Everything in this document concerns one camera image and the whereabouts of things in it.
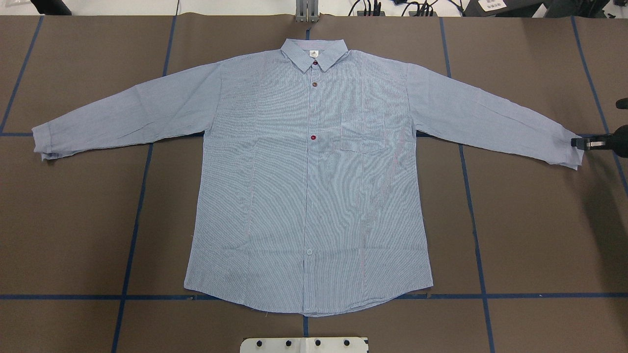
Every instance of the striped shirt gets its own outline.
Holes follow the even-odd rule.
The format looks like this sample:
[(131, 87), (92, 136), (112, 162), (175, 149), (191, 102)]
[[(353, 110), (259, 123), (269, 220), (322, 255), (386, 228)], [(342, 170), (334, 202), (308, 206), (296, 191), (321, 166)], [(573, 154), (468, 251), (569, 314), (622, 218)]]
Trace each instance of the striped shirt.
[(426, 68), (288, 39), (33, 128), (43, 159), (204, 131), (184, 287), (268, 312), (353, 312), (432, 285), (415, 131), (573, 169), (575, 134)]

